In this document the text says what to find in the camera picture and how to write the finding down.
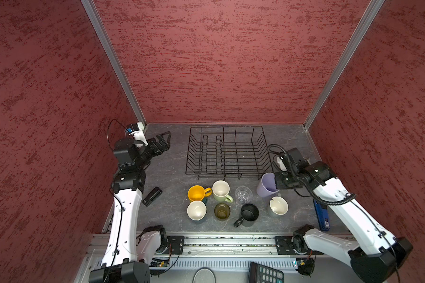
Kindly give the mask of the lavender plastic cup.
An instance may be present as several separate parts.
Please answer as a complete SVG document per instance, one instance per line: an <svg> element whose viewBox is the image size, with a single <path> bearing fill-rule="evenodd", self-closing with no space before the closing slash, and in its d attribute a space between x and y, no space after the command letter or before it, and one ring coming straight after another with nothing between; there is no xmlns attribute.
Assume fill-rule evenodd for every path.
<svg viewBox="0 0 425 283"><path fill-rule="evenodd" d="M277 195L279 191L276 188L275 174L265 173L260 179L256 192L262 198Z"/></svg>

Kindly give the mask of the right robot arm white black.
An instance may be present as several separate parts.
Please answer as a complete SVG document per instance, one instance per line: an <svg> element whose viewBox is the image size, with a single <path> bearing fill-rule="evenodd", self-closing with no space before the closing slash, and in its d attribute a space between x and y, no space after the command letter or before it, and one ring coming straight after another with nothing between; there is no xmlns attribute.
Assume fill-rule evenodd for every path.
<svg viewBox="0 0 425 283"><path fill-rule="evenodd" d="M379 224L349 192L334 171L324 162L309 163L297 148L285 150L271 144L268 152L279 160L275 174L278 190L305 188L313 200L329 206L352 233L345 242L304 225L293 233L292 246L298 254L322 252L350 266L365 283L384 283L398 274L413 245L397 238Z"/></svg>

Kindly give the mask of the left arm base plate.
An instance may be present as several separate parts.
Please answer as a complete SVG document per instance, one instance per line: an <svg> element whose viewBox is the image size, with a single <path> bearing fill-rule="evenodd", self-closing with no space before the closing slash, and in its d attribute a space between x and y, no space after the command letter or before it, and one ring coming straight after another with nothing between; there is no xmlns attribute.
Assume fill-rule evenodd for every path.
<svg viewBox="0 0 425 283"><path fill-rule="evenodd" d="M184 251L184 236L169 235L167 236L168 243L162 246L156 255L182 255Z"/></svg>

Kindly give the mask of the white ceramic mug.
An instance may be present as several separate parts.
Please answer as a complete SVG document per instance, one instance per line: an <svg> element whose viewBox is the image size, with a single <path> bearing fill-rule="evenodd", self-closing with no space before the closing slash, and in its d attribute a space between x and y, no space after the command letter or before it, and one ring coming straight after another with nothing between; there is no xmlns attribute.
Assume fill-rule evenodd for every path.
<svg viewBox="0 0 425 283"><path fill-rule="evenodd" d="M280 217L286 215L289 210L289 205L285 199L280 196L271 198L268 205L268 213L273 217Z"/></svg>

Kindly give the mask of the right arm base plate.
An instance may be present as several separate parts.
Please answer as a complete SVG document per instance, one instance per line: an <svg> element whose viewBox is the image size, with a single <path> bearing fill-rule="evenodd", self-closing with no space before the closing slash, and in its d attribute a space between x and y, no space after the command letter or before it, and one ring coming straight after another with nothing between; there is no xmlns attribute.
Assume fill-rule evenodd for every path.
<svg viewBox="0 0 425 283"><path fill-rule="evenodd" d="M275 245L278 255L323 255L322 252L311 250L300 236L277 236Z"/></svg>

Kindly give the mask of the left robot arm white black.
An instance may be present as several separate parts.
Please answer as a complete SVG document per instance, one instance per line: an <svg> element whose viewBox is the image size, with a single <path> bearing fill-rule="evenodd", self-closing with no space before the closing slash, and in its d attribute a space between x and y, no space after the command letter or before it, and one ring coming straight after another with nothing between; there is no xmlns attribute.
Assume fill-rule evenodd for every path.
<svg viewBox="0 0 425 283"><path fill-rule="evenodd" d="M138 212L142 204L145 169L153 157L168 151L171 132L146 140L138 132L118 140L113 154L118 171L113 175L111 194L114 198L112 230L100 268L89 275L91 283L148 283L150 264L155 253L167 246L161 225L137 233Z"/></svg>

